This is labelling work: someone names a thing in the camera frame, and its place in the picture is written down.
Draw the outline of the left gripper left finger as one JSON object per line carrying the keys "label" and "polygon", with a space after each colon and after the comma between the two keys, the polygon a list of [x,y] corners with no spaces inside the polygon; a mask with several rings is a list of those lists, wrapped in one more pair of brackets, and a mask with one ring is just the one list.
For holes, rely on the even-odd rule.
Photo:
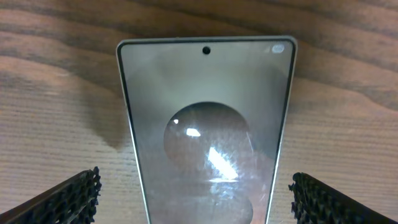
{"label": "left gripper left finger", "polygon": [[84,170],[1,214],[1,224],[91,224],[100,196],[100,170]]}

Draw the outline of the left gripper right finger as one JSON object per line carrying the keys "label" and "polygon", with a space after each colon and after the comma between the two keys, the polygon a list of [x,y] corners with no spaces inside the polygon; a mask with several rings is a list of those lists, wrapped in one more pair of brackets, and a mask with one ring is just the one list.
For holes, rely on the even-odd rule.
{"label": "left gripper right finger", "polygon": [[311,175],[298,172],[292,179],[297,224],[397,224]]}

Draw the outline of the Galaxy S25 Ultra smartphone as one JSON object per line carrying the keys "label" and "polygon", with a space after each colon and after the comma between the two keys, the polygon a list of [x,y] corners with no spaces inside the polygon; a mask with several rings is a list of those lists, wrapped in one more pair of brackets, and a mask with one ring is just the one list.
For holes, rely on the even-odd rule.
{"label": "Galaxy S25 Ultra smartphone", "polygon": [[297,47],[287,35],[119,43],[150,224],[269,221]]}

